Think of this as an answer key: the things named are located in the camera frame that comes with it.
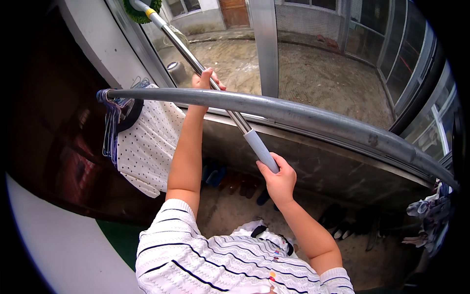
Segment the white wall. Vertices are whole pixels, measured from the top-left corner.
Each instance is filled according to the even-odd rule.
[[[199,5],[201,6],[200,10],[173,17],[167,2],[163,1],[159,15],[185,35],[226,29],[217,0],[199,0]],[[143,24],[142,27],[157,50],[165,47],[163,44],[164,35],[159,29],[153,24]]]
[[[141,294],[134,271],[96,220],[31,194],[7,175],[15,221],[31,257],[56,293]]]
[[[75,41],[113,88],[130,88],[136,77],[149,78],[104,1],[58,0]]]
[[[219,1],[217,0],[199,0],[199,5],[201,6],[202,11],[219,9]]]

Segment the concrete ground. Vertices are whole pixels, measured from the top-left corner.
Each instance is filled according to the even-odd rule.
[[[251,30],[238,29],[189,36],[191,52],[213,67],[229,91],[261,94],[258,52]],[[283,43],[279,49],[279,98],[334,111],[388,129],[393,116],[375,69],[342,55]],[[183,62],[190,87],[192,69],[174,47],[159,52],[165,65]]]
[[[247,199],[240,196],[238,191],[229,195],[227,188],[218,191],[211,186],[204,186],[197,217],[201,233],[207,238],[229,235],[238,226],[261,218],[270,231],[294,237],[282,214],[274,210],[272,200],[263,206],[256,204],[263,189],[263,186],[259,187],[253,198]],[[333,203],[328,198],[307,191],[294,191],[294,198],[315,219],[319,219],[322,212]],[[353,222],[360,207],[345,203],[341,205],[348,208],[346,220]],[[416,266],[421,250],[401,244],[401,240],[396,236],[380,238],[369,252],[365,251],[367,235],[352,235],[337,242],[343,257],[343,266],[348,271],[354,290],[397,288],[403,285],[411,268]],[[297,251],[297,255],[307,261],[302,248]]]

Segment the person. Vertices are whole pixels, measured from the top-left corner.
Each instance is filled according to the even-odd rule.
[[[201,77],[195,75],[192,86],[209,89],[211,76],[226,89],[212,68]],[[165,203],[149,229],[140,233],[135,264],[139,287],[146,293],[354,293],[335,240],[294,200],[296,172],[275,153],[271,154],[279,173],[272,173],[260,161],[256,164],[309,263],[295,257],[285,238],[254,222],[229,236],[207,239],[201,235],[196,218],[207,109],[188,107]]]

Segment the white fabric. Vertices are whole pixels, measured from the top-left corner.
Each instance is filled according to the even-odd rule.
[[[206,239],[191,208],[170,199],[140,233],[136,277],[146,293],[354,293],[345,269],[319,276],[279,247],[234,234]]]
[[[134,125],[117,135],[117,169],[147,196],[166,192],[184,117],[173,103],[145,100]]]
[[[241,225],[238,228],[236,228],[230,234],[230,236],[249,236],[249,237],[251,237],[251,234],[253,233],[253,231],[259,226],[266,226],[264,224],[263,220],[248,222],[248,223],[246,223],[244,225]],[[256,237],[261,238],[263,240],[272,241],[273,243],[278,244],[279,247],[282,250],[284,250],[285,252],[289,251],[289,245],[284,241],[284,239],[282,239],[280,236],[278,236],[274,233],[271,233],[269,231],[269,228],[266,228],[266,230],[264,232],[260,233]],[[289,238],[288,241],[292,244],[292,246],[294,246],[294,242],[292,241],[292,239]],[[290,256],[298,258],[297,254],[295,254],[295,252],[293,252]]]

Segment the white polka dot garment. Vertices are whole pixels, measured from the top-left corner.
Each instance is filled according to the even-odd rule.
[[[117,135],[117,169],[147,196],[166,192],[184,117],[173,103],[145,100],[136,122]]]

